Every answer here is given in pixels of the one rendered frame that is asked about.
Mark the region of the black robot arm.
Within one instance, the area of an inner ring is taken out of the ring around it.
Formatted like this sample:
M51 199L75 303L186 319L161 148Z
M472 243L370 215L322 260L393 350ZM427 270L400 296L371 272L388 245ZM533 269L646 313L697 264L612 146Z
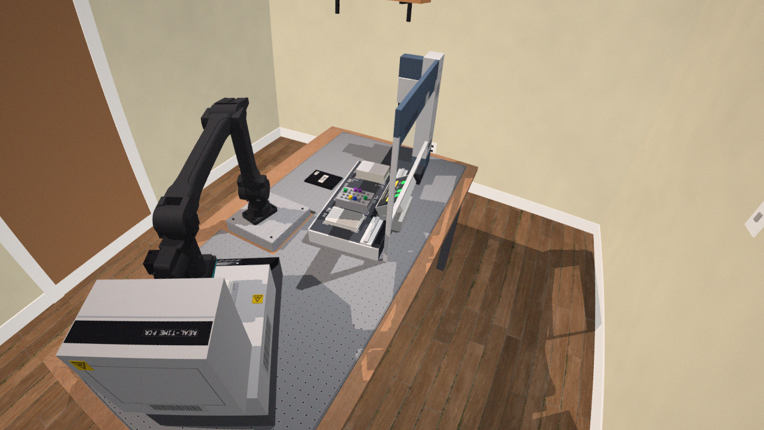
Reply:
M160 250L148 251L143 266L149 275L154 275L155 280L190 278L187 272L189 264L200 253L195 238L200 224L196 213L199 199L222 145L230 134L241 171L237 179L239 198L249 201L242 217L257 225L278 212L278 207L268 201L269 180L266 175L260 175L255 163L247 125L248 105L247 97L236 100L226 97L207 108L201 116L203 133L177 179L160 198L153 212L153 227L163 240Z

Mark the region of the black flat rectangular pad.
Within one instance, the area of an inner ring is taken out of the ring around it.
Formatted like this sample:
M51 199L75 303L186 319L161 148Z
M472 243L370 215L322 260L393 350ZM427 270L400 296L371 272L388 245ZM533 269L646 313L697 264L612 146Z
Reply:
M304 182L332 190L341 180L340 176L316 170Z

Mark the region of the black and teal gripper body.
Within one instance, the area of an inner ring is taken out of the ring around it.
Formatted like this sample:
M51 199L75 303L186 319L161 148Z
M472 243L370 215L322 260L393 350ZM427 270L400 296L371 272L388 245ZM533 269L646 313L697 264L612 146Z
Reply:
M211 254L199 256L190 263L187 270L190 278L212 278L217 257Z

